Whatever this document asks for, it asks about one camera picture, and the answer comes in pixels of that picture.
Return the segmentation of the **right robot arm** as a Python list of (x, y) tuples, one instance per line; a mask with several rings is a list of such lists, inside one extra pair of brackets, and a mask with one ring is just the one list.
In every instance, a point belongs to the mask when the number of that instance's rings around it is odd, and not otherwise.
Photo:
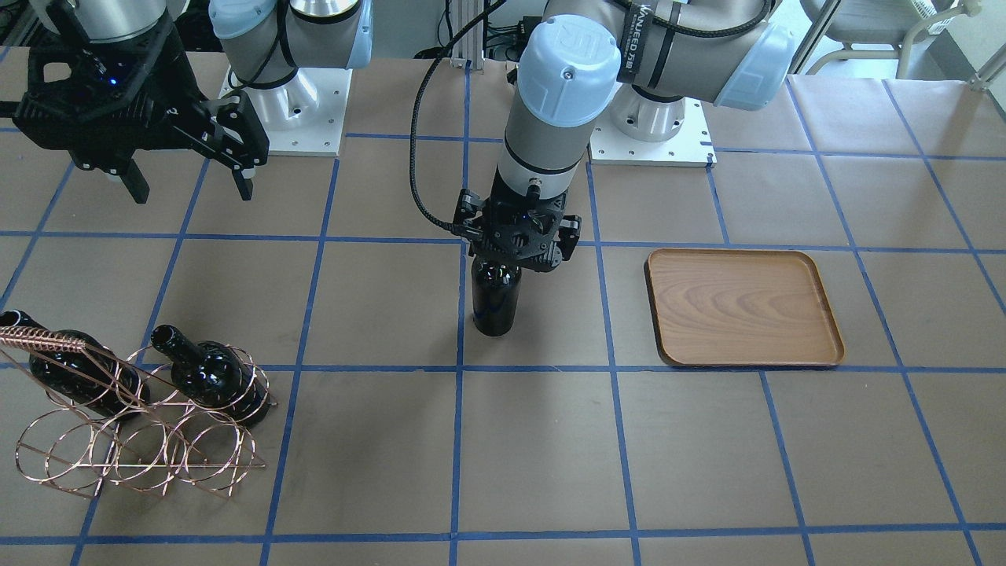
[(3, 101), (3, 117), (82, 171), (121, 179), (138, 204), (149, 196), (138, 150), (190, 149), (217, 161), (242, 200), (274, 134), (284, 152), (336, 152), (350, 76), (373, 57), (370, 1), (211, 1), (229, 75), (209, 99), (166, 2), (32, 8), (46, 40), (29, 51), (26, 90)]

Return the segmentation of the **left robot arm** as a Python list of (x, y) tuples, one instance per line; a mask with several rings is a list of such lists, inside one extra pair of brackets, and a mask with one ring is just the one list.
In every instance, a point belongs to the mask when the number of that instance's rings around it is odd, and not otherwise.
[(549, 1), (519, 60), (491, 193), (463, 193), (452, 229), (473, 257), (553, 271), (582, 220), (567, 193), (611, 104), (690, 97), (754, 111), (782, 86), (795, 36), (773, 1)]

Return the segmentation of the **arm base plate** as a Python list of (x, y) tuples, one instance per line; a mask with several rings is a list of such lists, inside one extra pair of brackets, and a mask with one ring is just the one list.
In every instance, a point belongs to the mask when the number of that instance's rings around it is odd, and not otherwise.
[(700, 101), (652, 101), (631, 86), (623, 86), (597, 119), (589, 151), (600, 164), (704, 167), (718, 162)]
[(353, 72), (300, 68), (286, 85), (245, 93), (269, 138), (270, 156), (337, 158)]

